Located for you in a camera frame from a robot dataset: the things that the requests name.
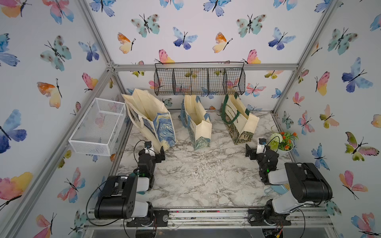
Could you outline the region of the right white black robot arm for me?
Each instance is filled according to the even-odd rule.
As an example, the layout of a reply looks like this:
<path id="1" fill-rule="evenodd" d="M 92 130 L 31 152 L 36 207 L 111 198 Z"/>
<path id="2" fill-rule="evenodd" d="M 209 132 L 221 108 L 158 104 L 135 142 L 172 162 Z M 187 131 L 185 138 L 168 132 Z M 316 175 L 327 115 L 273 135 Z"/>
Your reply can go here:
<path id="1" fill-rule="evenodd" d="M 245 156 L 259 165 L 263 184 L 278 186 L 288 184 L 290 189 L 278 198 L 270 199 L 261 209 L 248 211 L 251 226 L 290 226 L 287 217 L 304 205 L 319 206 L 333 197 L 332 189 L 313 163 L 285 163 L 278 169 L 279 154 L 268 145 L 251 148 L 245 145 Z"/>

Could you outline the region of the starry night canvas tote bag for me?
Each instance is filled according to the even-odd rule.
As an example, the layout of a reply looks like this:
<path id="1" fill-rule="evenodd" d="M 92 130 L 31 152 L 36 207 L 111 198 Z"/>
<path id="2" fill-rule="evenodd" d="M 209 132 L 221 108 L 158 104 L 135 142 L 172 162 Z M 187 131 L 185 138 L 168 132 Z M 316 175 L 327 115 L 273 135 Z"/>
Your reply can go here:
<path id="1" fill-rule="evenodd" d="M 132 124 L 152 142 L 156 151 L 176 145 L 176 135 L 170 112 L 164 103 L 147 90 L 135 89 L 132 95 L 122 95 Z"/>

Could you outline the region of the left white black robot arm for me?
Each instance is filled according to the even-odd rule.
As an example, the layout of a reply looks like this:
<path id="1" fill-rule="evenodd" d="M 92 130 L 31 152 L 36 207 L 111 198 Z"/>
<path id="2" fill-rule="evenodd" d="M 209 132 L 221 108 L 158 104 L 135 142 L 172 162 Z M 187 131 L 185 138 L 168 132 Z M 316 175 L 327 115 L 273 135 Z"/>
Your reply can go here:
<path id="1" fill-rule="evenodd" d="M 90 218 L 88 222 L 103 227 L 124 220 L 125 226 L 155 227 L 158 221 L 152 203 L 139 201 L 137 196 L 153 188 L 156 164 L 165 159 L 163 147 L 158 153 L 149 148 L 139 151 L 138 167 L 131 174 L 109 176 L 96 188 L 100 194 L 94 207 L 94 217 L 111 222 L 96 224 Z"/>

